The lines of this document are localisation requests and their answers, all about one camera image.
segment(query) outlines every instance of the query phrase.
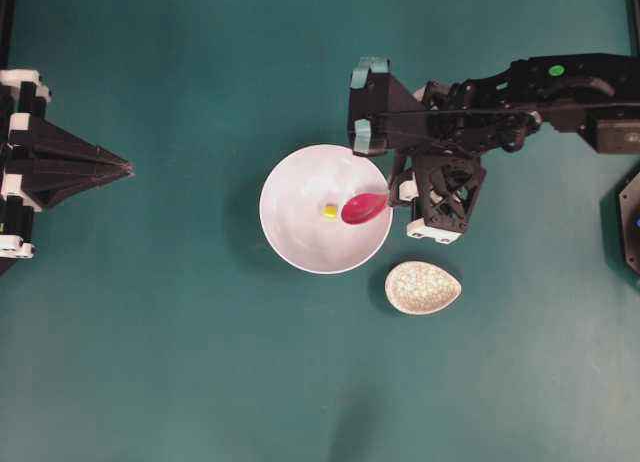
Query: green led light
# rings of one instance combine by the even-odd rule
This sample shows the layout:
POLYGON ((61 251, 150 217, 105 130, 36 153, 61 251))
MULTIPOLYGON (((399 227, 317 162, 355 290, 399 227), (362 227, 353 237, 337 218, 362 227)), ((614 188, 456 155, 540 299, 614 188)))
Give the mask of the green led light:
POLYGON ((564 65, 554 65, 549 68, 549 75, 551 77, 560 77, 562 74, 564 74, 564 71, 564 65))

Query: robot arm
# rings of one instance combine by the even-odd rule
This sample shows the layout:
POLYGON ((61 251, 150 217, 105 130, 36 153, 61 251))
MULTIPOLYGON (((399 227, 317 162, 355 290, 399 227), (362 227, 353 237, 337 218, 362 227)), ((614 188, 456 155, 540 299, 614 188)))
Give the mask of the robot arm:
POLYGON ((0 71, 0 275, 34 256, 36 213, 132 172, 126 160, 47 122, 50 101, 37 71, 0 71))
POLYGON ((494 77, 431 81, 415 94, 389 73, 387 60, 362 59, 351 78, 353 151, 394 152, 390 203, 411 207, 410 237, 458 239, 485 177, 481 156, 517 152, 544 122, 577 133, 599 153, 640 153, 640 58, 519 60, 494 77))

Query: metal frame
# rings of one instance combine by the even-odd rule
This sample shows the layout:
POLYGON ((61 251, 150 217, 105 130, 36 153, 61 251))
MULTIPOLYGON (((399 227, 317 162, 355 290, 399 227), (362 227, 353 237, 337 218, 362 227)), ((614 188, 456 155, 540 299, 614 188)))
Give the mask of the metal frame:
POLYGON ((0 69, 9 64, 9 47, 16 0, 0 0, 0 69))
POLYGON ((634 54, 640 53, 640 0, 627 0, 629 35, 634 54))

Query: small white dish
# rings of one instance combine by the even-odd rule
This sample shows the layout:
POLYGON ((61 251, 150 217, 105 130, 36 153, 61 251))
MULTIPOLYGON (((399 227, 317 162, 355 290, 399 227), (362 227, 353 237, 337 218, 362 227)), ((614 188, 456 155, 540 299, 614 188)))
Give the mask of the small white dish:
POLYGON ((403 262, 389 272, 385 292, 391 305, 410 315, 428 315, 449 306, 462 285, 447 271, 426 262, 403 262))
POLYGON ((367 158, 338 145, 312 145, 293 152, 271 171, 260 196, 260 223, 280 257, 307 272, 337 274, 369 260, 382 246, 393 220, 391 207, 361 225, 342 222, 347 200, 384 192, 387 182, 367 158), (327 217, 328 205, 338 216, 327 217))

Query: bowl rim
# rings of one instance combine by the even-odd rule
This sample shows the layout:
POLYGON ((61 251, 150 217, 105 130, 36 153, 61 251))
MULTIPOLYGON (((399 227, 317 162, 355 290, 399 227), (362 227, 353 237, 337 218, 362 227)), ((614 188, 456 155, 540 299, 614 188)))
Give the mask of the bowl rim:
MULTIPOLYGON (((264 224, 264 218, 262 216, 262 200, 264 198, 264 189, 267 186, 267 183, 269 182, 269 179, 271 179, 271 177, 273 176, 273 174, 276 172, 276 170, 280 167, 280 165, 282 165, 283 163, 285 163, 285 161, 287 159, 289 159, 290 157, 293 157, 294 155, 296 155, 298 152, 302 152, 303 150, 307 150, 310 149, 312 147, 332 147, 332 148, 336 148, 336 149, 343 149, 348 151, 349 153, 351 153, 353 155, 353 152, 351 151, 351 149, 349 149, 348 147, 345 147, 343 145, 337 145, 337 144, 313 144, 313 145, 307 145, 306 147, 301 147, 300 149, 294 150, 293 152, 291 152, 289 155, 287 155, 285 158, 283 158, 280 162, 278 162, 275 167, 273 169, 271 169, 271 172, 269 172, 269 175, 267 176, 267 178, 265 179, 264 183, 262 184, 262 190, 260 191, 260 201, 258 203, 258 212, 260 214, 260 226, 262 227, 262 233, 265 235, 267 242, 269 242, 269 245, 271 246, 271 248, 274 250, 274 252, 276 254, 278 254, 283 260, 285 260, 288 264, 294 266, 296 269, 300 269, 303 270, 305 272, 309 272, 312 274, 319 274, 319 275, 334 275, 334 274, 342 274, 344 272, 348 272, 350 270, 353 270, 357 267, 360 267, 361 265, 367 263, 369 261, 369 259, 371 259, 371 257, 373 257, 374 255, 376 255, 378 253, 378 251, 380 250, 380 248, 382 247, 382 245, 386 242, 387 237, 389 236, 389 232, 391 231, 391 225, 393 224, 393 207, 389 207, 389 219, 387 221, 387 227, 385 229, 384 232, 384 236, 380 239, 380 242, 378 243, 378 245, 375 247, 375 249, 363 260, 361 260, 360 262, 349 266, 345 269, 340 269, 340 270, 327 270, 327 271, 322 271, 322 270, 312 270, 306 267, 302 267, 299 264, 296 264, 295 262, 289 260, 287 257, 285 257, 275 246, 275 244, 273 243, 273 241, 271 240, 271 237, 269 237, 269 233, 267 232, 267 230, 265 229, 265 224, 264 224)), ((363 160, 366 160, 368 163, 370 163, 373 167, 375 167, 375 169, 377 170, 378 174, 380 175, 381 180, 384 182, 384 184, 387 184, 387 180, 384 176, 384 174, 380 171, 380 169, 378 168, 378 166, 376 164, 374 164, 373 162, 371 162, 369 159, 364 158, 363 160)))

